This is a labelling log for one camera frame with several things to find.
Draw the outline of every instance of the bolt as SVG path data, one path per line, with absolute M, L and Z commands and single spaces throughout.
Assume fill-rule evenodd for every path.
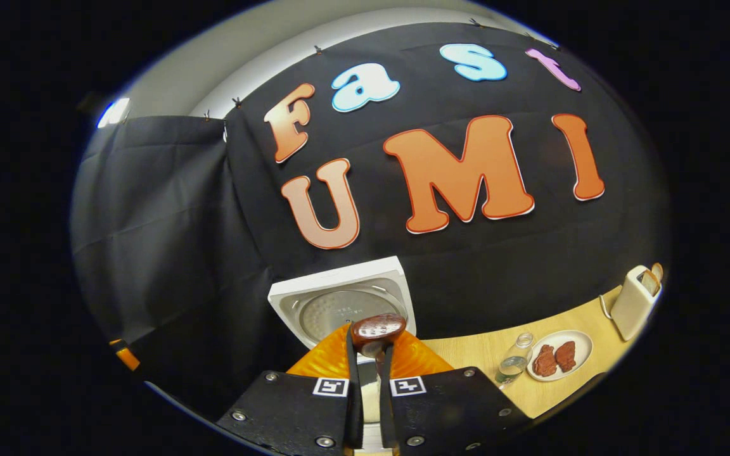
M 317 438 L 315 443 L 323 448 L 330 448 L 334 446 L 334 441 L 330 438 Z

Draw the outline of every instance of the cooked meat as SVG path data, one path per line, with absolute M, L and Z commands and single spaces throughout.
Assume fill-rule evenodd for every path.
M 556 358 L 554 358 L 554 347 L 544 345 L 539 350 L 539 355 L 532 366 L 534 373 L 539 376 L 551 376 L 556 373 Z
M 574 355 L 576 355 L 575 341 L 566 341 L 556 349 L 556 363 L 559 364 L 562 372 L 568 372 L 576 366 L 576 361 L 573 360 Z

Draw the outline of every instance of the white plate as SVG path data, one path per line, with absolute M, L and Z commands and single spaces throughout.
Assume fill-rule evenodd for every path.
M 536 360 L 537 355 L 539 355 L 540 348 L 542 348 L 545 344 L 548 344 L 554 347 L 554 354 L 556 354 L 556 351 L 562 346 L 562 344 L 566 343 L 566 341 L 574 341 L 574 343 L 576 343 L 576 355 L 573 356 L 573 360 L 576 361 L 576 366 L 574 366 L 573 369 L 568 370 L 568 372 L 562 372 L 559 364 L 557 364 L 556 372 L 553 375 L 539 376 L 535 374 L 534 360 Z M 582 367 L 582 364 L 585 364 L 585 361 L 591 357 L 591 352 L 593 352 L 593 341 L 591 340 L 591 336 L 588 336 L 584 332 L 573 329 L 554 332 L 554 334 L 548 334 L 546 337 L 540 339 L 540 341 L 534 346 L 534 354 L 531 355 L 531 361 L 528 363 L 528 373 L 539 381 L 559 380 L 560 378 L 569 376 L 579 370 L 579 367 Z

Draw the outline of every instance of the light blue letter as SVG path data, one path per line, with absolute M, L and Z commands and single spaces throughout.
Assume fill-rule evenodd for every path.
M 478 44 L 444 44 L 441 57 L 458 63 L 455 71 L 468 80 L 503 80 L 508 72 L 502 63 L 496 61 L 489 49 Z
M 341 113 L 358 110 L 368 101 L 384 101 L 399 92 L 399 83 L 390 80 L 385 67 L 379 63 L 363 63 L 342 72 L 331 83 L 339 89 L 331 100 L 331 106 Z

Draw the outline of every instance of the water bottle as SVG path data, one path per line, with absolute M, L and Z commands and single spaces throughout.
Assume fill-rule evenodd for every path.
M 534 335 L 524 332 L 518 336 L 516 343 L 503 355 L 501 366 L 497 370 L 495 380 L 501 384 L 501 390 L 515 381 L 531 361 L 531 349 L 534 344 Z

